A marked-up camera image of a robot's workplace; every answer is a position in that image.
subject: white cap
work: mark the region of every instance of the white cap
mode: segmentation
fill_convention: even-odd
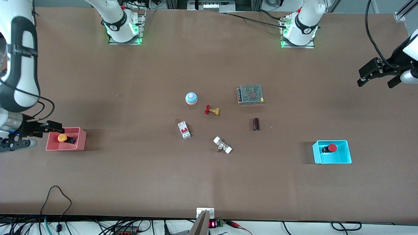
[[[231,148],[231,147],[228,147],[228,148],[225,150],[225,152],[226,152],[227,154],[229,154],[231,151],[232,151],[232,148]]]
[[[219,136],[217,136],[217,137],[213,140],[213,142],[214,142],[214,143],[218,143],[218,142],[219,142],[219,140],[221,140],[221,138],[220,138]]]

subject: black strap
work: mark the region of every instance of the black strap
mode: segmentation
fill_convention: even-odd
[[[302,31],[302,34],[310,34],[318,26],[318,24],[316,24],[314,26],[309,27],[302,24],[299,20],[299,14],[296,15],[295,23],[296,26]]]
[[[25,47],[25,46],[20,46],[17,44],[7,44],[6,45],[7,48],[7,52],[13,55],[20,55],[20,56],[25,56],[25,57],[38,57],[38,50],[29,48],[29,47]]]
[[[109,22],[103,21],[110,30],[119,31],[120,27],[126,23],[126,20],[127,20],[126,12],[125,11],[122,11],[122,12],[123,12],[123,16],[118,22],[109,23]]]

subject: blue and white round object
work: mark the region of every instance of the blue and white round object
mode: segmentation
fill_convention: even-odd
[[[194,92],[189,92],[186,95],[186,103],[189,105],[194,105],[197,102],[197,95]]]

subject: metal power supply unit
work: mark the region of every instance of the metal power supply unit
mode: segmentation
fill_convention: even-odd
[[[264,103],[260,84],[241,85],[237,88],[239,105],[260,105]]]

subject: white bracket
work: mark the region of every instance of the white bracket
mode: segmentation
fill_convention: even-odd
[[[202,208],[202,207],[198,207],[196,209],[196,218],[199,217],[202,210],[208,210],[210,212],[210,219],[211,220],[215,218],[215,208]]]

